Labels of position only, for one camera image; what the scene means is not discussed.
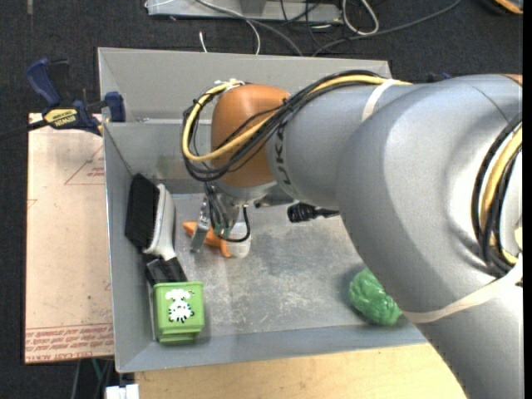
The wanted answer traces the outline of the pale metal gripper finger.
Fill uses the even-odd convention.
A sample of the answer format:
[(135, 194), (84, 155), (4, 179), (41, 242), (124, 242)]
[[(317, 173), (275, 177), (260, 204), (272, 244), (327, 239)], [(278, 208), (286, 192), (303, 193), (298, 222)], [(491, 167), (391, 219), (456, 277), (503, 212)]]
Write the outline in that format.
[(191, 237), (190, 251), (199, 252), (204, 245), (207, 234), (209, 232), (209, 217), (201, 214), (196, 222), (193, 234)]

